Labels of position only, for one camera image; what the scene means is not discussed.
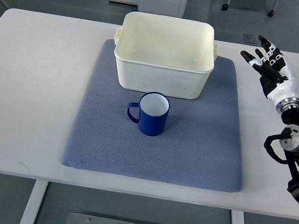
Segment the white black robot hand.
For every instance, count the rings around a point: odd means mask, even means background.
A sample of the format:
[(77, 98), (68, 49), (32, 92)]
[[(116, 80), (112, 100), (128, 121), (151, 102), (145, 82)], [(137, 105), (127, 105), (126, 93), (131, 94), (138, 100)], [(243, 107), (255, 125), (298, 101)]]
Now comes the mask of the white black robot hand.
[(289, 60), (276, 45), (263, 36), (258, 37), (264, 52), (255, 50), (256, 56), (247, 51), (240, 55), (260, 74), (260, 83), (265, 97), (274, 103), (278, 113), (299, 108), (296, 93), (296, 77)]

